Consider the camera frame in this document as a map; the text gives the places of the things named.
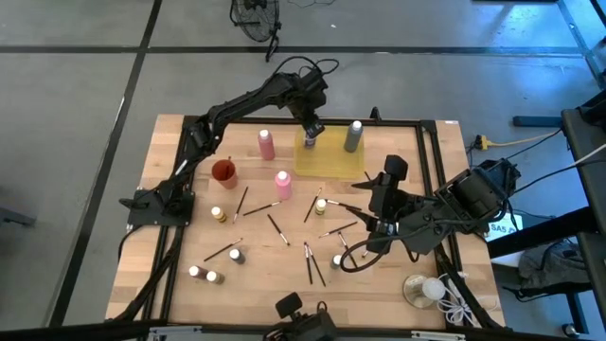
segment yellow tray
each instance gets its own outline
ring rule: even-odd
[[[305,132],[294,137],[294,173],[300,176],[322,176],[340,179],[359,178],[364,173],[364,135],[358,149],[348,153],[343,148],[348,127],[329,126],[320,134],[313,148],[305,148]]]

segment gray bottle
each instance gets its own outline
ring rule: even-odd
[[[360,143],[360,137],[362,137],[362,122],[353,121],[349,124],[348,136],[345,138],[345,148],[346,151],[353,153],[358,149],[358,144]]]

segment camera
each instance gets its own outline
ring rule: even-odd
[[[278,323],[263,335],[267,341],[331,341],[337,337],[337,328],[330,318],[325,302],[318,302],[316,314],[298,312],[303,307],[301,297],[292,293],[276,303],[280,318],[289,316],[291,322]]]

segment yellow plug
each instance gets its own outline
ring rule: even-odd
[[[480,135],[480,149],[487,151],[491,142],[486,138],[485,135]]]

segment paintbrush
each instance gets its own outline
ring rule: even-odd
[[[222,253],[223,251],[227,250],[228,248],[234,246],[235,244],[241,242],[242,240],[243,240],[243,238],[240,238],[237,241],[230,243],[229,245],[227,245],[226,247],[222,248],[221,250],[219,250],[219,251],[215,252],[214,254],[206,257],[204,261],[211,260],[211,259],[215,258],[215,256],[219,255],[220,253]]]
[[[247,216],[247,215],[249,215],[249,214],[253,214],[253,213],[255,213],[255,212],[259,212],[260,210],[263,210],[263,209],[265,209],[265,208],[269,208],[269,207],[271,207],[271,206],[276,206],[276,205],[277,205],[277,204],[279,204],[279,203],[281,203],[281,201],[277,201],[277,202],[275,202],[275,203],[271,203],[270,205],[265,205],[265,206],[263,206],[263,207],[259,207],[259,208],[257,208],[257,209],[253,209],[252,211],[250,211],[250,212],[246,212],[246,213],[244,213],[244,214],[242,214],[242,215],[243,215],[243,216]]]
[[[326,237],[326,236],[331,235],[331,234],[333,234],[333,233],[337,233],[337,232],[339,232],[339,231],[341,231],[341,230],[343,230],[343,229],[346,229],[346,228],[348,228],[348,227],[350,227],[350,226],[354,226],[355,224],[358,224],[358,222],[349,223],[349,224],[347,224],[347,225],[345,225],[345,226],[341,226],[341,227],[339,227],[339,228],[335,228],[335,229],[333,229],[332,231],[329,231],[329,232],[327,232],[327,233],[325,233],[325,234],[323,234],[323,235],[319,236],[318,238]]]
[[[271,215],[267,215],[267,218],[269,218],[269,220],[272,222],[272,224],[274,225],[274,227],[276,228],[277,233],[280,235],[280,237],[282,237],[282,240],[286,243],[287,246],[291,246],[291,244],[286,240],[286,237],[284,237],[284,234],[282,233],[282,231],[280,230],[279,227],[277,227],[276,222],[274,222],[274,218],[272,218]]]
[[[343,234],[341,233],[341,231],[339,231],[337,233],[339,233],[339,238],[341,239],[341,242],[343,243],[343,246],[345,247],[345,250],[348,251],[349,250],[349,246],[348,246],[348,243],[345,241],[345,238],[343,238]],[[349,254],[349,259],[353,263],[354,267],[358,267],[358,264],[356,264],[356,260],[353,258],[353,256],[351,256],[351,254]]]
[[[331,199],[324,199],[324,200],[326,200],[326,202],[327,202],[327,203],[329,203],[329,204],[338,205],[338,206],[343,206],[343,207],[349,207],[349,208],[351,208],[351,209],[362,210],[362,209],[361,209],[361,208],[359,208],[359,207],[352,206],[352,205],[348,205],[348,204],[343,204],[343,203],[339,203],[339,202],[335,202],[334,200],[331,200]]]
[[[240,204],[238,205],[236,214],[234,214],[234,220],[231,222],[231,224],[234,224],[236,222],[236,219],[238,219],[238,213],[240,213],[240,208],[242,207],[242,203],[244,202],[244,197],[246,196],[247,191],[248,191],[248,186],[246,186],[246,189],[244,190],[244,194],[242,195],[242,198],[240,199]]]
[[[305,242],[305,245],[307,245],[307,249],[308,249],[308,251],[310,251],[310,257],[312,258],[313,265],[315,266],[315,270],[317,270],[318,271],[318,275],[320,275],[320,279],[322,280],[322,284],[324,284],[324,286],[326,286],[326,282],[324,281],[324,277],[322,277],[322,273],[320,272],[320,267],[318,266],[318,262],[315,261],[315,257],[313,256],[312,248],[310,247],[310,245],[307,242]]]
[[[315,198],[313,198],[312,204],[310,205],[310,209],[307,211],[307,214],[305,215],[305,219],[303,220],[303,223],[307,222],[307,219],[310,218],[310,213],[312,213],[312,208],[315,205],[315,201],[318,200],[318,196],[320,196],[320,192],[322,191],[322,188],[320,188],[317,192],[317,194],[315,194]]]
[[[310,284],[313,284],[312,267],[310,266],[310,251],[307,248],[307,243],[303,242],[305,248],[305,262],[307,263],[307,275],[310,277]]]

